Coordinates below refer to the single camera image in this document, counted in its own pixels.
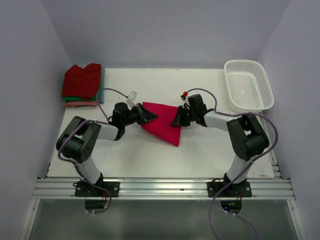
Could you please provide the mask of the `pink red t shirt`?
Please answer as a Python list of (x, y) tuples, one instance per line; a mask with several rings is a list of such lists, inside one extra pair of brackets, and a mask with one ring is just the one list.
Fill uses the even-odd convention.
[(178, 112), (178, 107), (152, 102), (143, 102), (142, 106), (157, 115), (158, 118), (143, 124), (141, 128), (154, 137), (178, 147), (181, 139), (181, 128), (171, 127), (171, 123)]

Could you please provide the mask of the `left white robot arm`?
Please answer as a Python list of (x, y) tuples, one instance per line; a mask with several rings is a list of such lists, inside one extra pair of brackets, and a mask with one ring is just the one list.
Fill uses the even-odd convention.
[(132, 124), (144, 125), (156, 120), (158, 116), (137, 103), (129, 107), (127, 103), (115, 104), (111, 118), (106, 122), (74, 116), (56, 142), (58, 158), (72, 163), (86, 190), (92, 196), (103, 193), (103, 175), (96, 167), (92, 153), (97, 139), (120, 140), (126, 127)]

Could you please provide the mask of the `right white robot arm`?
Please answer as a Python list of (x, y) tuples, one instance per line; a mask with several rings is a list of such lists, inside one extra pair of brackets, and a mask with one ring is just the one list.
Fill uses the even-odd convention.
[(270, 141), (254, 114), (239, 116), (208, 109), (200, 94), (181, 95), (183, 105), (178, 107), (171, 122), (171, 127), (188, 127), (192, 122), (206, 128), (214, 128), (229, 134), (232, 149), (235, 153), (229, 170), (223, 177), (223, 192), (227, 196), (235, 196), (241, 185), (247, 180), (250, 164), (254, 157), (263, 154)]

